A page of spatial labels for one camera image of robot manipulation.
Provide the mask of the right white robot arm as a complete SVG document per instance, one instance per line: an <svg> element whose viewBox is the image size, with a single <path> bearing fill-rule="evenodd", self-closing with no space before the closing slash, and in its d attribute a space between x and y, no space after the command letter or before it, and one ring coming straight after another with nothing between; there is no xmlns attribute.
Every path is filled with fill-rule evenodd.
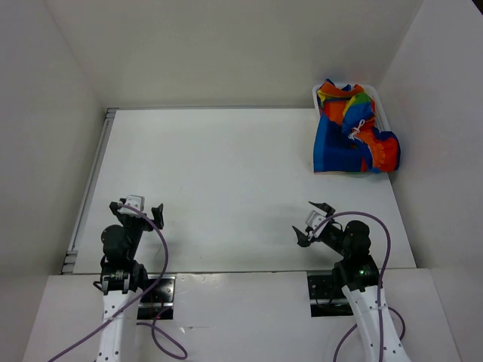
<svg viewBox="0 0 483 362"><path fill-rule="evenodd" d="M406 326L400 319L402 331L399 333L391 314L400 313L390 307L383 289L383 276L391 252L391 237L382 220L369 213L346 211L338 213L326 203L311 203L316 209L311 211L305 221L304 231L294 228L297 244L309 247L322 242L342 256L332 269L331 288L338 296L345 296L355 326L338 343L333 360L336 360L343 343L354 331L359 331L365 351L366 361L409 361L410 358L402 345ZM352 220L341 226L338 216L363 216L378 223L386 236L386 253L383 264L378 267L370 254L370 229L359 220Z"/></svg>

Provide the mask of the rainbow striped shorts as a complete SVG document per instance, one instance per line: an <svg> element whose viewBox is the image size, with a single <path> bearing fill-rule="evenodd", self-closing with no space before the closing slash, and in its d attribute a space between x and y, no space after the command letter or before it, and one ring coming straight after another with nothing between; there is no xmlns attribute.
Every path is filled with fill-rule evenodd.
<svg viewBox="0 0 483 362"><path fill-rule="evenodd" d="M319 114L312 151L314 173L391 173L400 165L397 136L377 126L377 102L360 84L316 88Z"/></svg>

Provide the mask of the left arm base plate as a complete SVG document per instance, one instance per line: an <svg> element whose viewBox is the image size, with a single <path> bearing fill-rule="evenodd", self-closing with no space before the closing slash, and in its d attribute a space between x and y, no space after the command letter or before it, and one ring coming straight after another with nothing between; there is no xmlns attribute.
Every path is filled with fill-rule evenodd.
<svg viewBox="0 0 483 362"><path fill-rule="evenodd" d="M139 321L172 320L174 313L174 291L176 276L164 276L161 281L138 304Z"/></svg>

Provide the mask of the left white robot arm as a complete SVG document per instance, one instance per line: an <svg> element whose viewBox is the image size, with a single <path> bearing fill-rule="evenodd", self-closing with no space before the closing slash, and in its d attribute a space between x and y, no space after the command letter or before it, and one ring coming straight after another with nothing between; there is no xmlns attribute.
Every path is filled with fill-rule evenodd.
<svg viewBox="0 0 483 362"><path fill-rule="evenodd" d="M144 265L135 260L144 232L154 226L162 229L163 206L152 208L153 218L146 220L143 212L145 198L129 195L112 202L109 209L119 221L101 233L100 290L103 294L103 322L98 361L134 361L137 303L148 297L151 290Z"/></svg>

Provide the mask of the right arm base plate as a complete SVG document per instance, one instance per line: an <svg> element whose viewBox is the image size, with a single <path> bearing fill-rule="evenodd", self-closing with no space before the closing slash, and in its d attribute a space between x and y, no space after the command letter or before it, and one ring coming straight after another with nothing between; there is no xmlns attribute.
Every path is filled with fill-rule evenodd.
<svg viewBox="0 0 483 362"><path fill-rule="evenodd" d="M346 297L331 273L308 273L307 285L312 318L353 316Z"/></svg>

